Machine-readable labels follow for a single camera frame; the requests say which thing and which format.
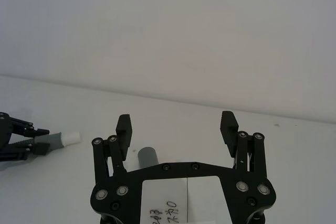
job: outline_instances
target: white backdrop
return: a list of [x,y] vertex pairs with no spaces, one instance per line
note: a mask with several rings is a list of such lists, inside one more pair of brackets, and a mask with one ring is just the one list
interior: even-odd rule
[[[6,224],[98,223],[91,140],[114,133],[130,113],[137,152],[156,149],[159,162],[199,161],[231,167],[219,132],[222,109],[0,77],[0,111],[52,133],[79,131],[83,142],[0,171],[0,216]],[[336,125],[235,111],[240,129],[265,134],[268,178],[276,193],[268,223],[333,223]]]
[[0,74],[336,122],[335,0],[0,0]]

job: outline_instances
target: white cap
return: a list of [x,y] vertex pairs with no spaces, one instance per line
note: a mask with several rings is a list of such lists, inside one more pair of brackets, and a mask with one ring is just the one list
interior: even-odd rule
[[81,139],[80,139],[80,134],[78,131],[75,131],[75,132],[71,132],[71,133],[62,133],[61,134],[61,141],[62,141],[62,145],[65,147],[65,146],[68,146],[68,145],[71,145],[71,144],[77,144],[79,142],[81,142]]

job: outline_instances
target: bolt head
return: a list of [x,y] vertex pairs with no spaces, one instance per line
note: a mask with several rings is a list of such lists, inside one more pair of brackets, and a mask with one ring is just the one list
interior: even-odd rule
[[262,135],[260,135],[260,134],[255,134],[255,136],[254,136],[256,139],[263,139],[263,136]]
[[242,192],[248,191],[248,185],[243,181],[237,182],[236,187],[239,191],[242,191]]
[[123,196],[128,193],[128,187],[127,186],[119,186],[117,189],[117,194],[119,196]]
[[247,198],[247,203],[250,205],[250,206],[252,206],[252,207],[254,207],[255,205],[257,205],[257,200],[255,199],[255,198],[253,198],[253,197],[249,197],[249,198]]
[[96,193],[97,200],[102,200],[102,199],[105,199],[106,197],[107,197],[107,191],[105,189],[99,190]]
[[112,209],[113,211],[118,210],[119,207],[120,207],[120,203],[119,203],[118,201],[114,201],[114,202],[112,202],[112,204],[111,204],[111,209]]
[[240,132],[240,133],[239,133],[239,136],[240,136],[240,137],[246,137],[246,133],[245,133],[245,132]]
[[268,188],[268,186],[264,185],[264,184],[260,184],[258,186],[258,191],[261,193],[261,194],[264,194],[264,195],[269,195],[270,194],[270,189]]
[[96,139],[93,141],[94,144],[100,144],[101,143],[101,140],[100,139]]
[[164,165],[162,165],[162,169],[163,170],[169,170],[170,169],[170,165],[169,164],[164,164]]
[[110,138],[110,142],[114,142],[115,140],[117,140],[117,137],[116,137],[116,136],[112,136],[112,137]]
[[198,164],[198,163],[193,163],[192,165],[191,165],[191,169],[192,170],[198,170],[200,168],[200,165]]

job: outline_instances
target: white paper label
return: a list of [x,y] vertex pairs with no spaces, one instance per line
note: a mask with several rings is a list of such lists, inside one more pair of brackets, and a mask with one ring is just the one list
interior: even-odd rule
[[140,224],[229,224],[217,176],[145,180]]

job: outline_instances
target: gray cylinder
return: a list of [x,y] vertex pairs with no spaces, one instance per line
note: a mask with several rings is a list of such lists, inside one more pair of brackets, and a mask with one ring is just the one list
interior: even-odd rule
[[156,155],[156,151],[152,147],[142,148],[138,152],[138,159],[139,159],[141,169],[159,164],[159,161],[157,158],[158,157]]
[[62,134],[56,133],[56,134],[49,134],[49,135],[43,135],[43,136],[36,136],[34,138],[35,143],[46,143],[50,144],[49,151],[63,148],[64,145],[62,143]]

